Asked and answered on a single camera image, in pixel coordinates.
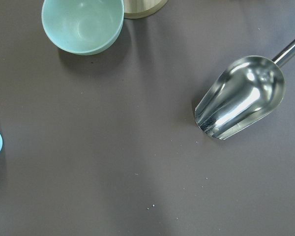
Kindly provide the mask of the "wooden stand base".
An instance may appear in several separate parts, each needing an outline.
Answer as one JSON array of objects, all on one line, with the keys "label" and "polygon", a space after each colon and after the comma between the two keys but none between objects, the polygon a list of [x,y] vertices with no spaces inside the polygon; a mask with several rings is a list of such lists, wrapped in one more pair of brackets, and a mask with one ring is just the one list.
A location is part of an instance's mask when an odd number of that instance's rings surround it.
[{"label": "wooden stand base", "polygon": [[124,17],[126,19],[140,19],[159,11],[168,0],[123,0]]}]

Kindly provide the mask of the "green bowl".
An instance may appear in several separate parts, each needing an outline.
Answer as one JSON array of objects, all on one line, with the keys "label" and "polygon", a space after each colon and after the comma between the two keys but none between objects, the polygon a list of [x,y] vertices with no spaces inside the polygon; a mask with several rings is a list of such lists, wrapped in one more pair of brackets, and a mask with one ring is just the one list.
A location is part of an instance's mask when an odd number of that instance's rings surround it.
[{"label": "green bowl", "polygon": [[121,0],[46,0],[43,29],[58,48],[76,55],[95,55],[118,38],[124,19]]}]

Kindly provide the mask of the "metal scoop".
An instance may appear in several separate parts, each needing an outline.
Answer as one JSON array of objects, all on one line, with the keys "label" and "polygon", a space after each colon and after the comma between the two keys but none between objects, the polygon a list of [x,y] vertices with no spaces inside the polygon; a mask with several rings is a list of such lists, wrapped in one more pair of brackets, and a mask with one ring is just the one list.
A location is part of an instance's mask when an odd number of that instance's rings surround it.
[{"label": "metal scoop", "polygon": [[225,140],[275,110],[285,95],[281,67],[295,56],[295,39],[273,59],[245,56],[230,64],[195,108],[197,126]]}]

